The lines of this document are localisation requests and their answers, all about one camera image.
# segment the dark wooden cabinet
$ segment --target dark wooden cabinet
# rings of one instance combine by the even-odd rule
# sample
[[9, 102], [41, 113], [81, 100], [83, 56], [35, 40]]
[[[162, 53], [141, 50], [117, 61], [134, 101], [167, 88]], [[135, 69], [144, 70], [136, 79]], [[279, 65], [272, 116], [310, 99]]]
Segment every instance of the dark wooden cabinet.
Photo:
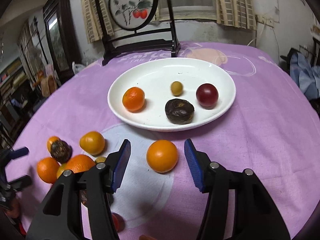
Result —
[[48, 0], [43, 15], [53, 67], [63, 84], [74, 75], [72, 62], [81, 63], [70, 0]]

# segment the white plate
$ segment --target white plate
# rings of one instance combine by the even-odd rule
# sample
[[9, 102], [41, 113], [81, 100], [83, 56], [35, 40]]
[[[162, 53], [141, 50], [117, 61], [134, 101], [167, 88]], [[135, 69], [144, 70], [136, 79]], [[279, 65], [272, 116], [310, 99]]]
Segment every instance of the white plate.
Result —
[[[173, 124], [165, 115], [165, 104], [176, 98], [170, 90], [174, 81], [183, 84], [183, 94], [177, 98], [188, 100], [195, 108], [189, 124]], [[196, 90], [204, 83], [213, 84], [219, 93], [212, 109], [204, 109], [196, 99]], [[131, 87], [139, 87], [145, 93], [146, 105], [139, 113], [127, 111], [122, 104], [124, 93]], [[235, 97], [235, 83], [222, 68], [199, 59], [165, 58], [143, 63], [119, 76], [109, 89], [108, 104], [118, 118], [132, 126], [169, 132], [190, 130], [217, 119], [231, 107]]]

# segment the metal screw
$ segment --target metal screw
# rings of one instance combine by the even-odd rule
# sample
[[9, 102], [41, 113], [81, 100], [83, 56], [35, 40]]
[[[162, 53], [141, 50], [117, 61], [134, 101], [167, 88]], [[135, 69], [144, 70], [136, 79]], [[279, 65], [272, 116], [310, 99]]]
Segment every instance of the metal screw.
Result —
[[71, 170], [66, 170], [63, 172], [63, 176], [68, 177], [71, 175]]
[[212, 163], [210, 163], [210, 167], [213, 169], [217, 169], [217, 168], [219, 168], [219, 163], [212, 162]]
[[251, 169], [245, 169], [245, 170], [244, 170], [244, 173], [247, 174], [248, 176], [251, 176], [251, 175], [253, 175], [253, 170], [251, 170]]
[[104, 163], [98, 163], [97, 169], [102, 170], [106, 165]]

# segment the painted red fruit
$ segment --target painted red fruit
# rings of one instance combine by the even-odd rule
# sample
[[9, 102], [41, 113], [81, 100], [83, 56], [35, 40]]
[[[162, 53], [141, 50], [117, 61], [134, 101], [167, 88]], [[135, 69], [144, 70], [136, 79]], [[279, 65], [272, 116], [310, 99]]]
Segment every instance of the painted red fruit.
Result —
[[117, 219], [117, 217], [114, 214], [112, 214], [112, 220], [113, 220], [113, 223], [115, 225], [116, 231], [118, 232], [118, 230], [119, 230], [119, 220]]
[[139, 17], [140, 17], [140, 11], [137, 10], [137, 9], [135, 9], [135, 10], [132, 12], [132, 14], [133, 14], [133, 17], [135, 17], [135, 18], [139, 18]]
[[143, 9], [143, 10], [140, 11], [140, 17], [142, 19], [145, 19], [147, 17], [147, 14], [148, 14], [148, 12], [147, 12], [146, 9]]
[[196, 97], [201, 106], [211, 107], [218, 101], [218, 90], [212, 84], [202, 84], [198, 87]]

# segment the white plastic bag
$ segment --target white plastic bag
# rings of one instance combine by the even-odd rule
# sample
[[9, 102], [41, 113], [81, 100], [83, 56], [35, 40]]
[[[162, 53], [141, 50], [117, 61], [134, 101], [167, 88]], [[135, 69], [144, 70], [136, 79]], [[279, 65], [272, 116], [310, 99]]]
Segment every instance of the white plastic bag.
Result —
[[75, 75], [77, 75], [81, 70], [85, 69], [85, 65], [72, 63], [72, 70]]

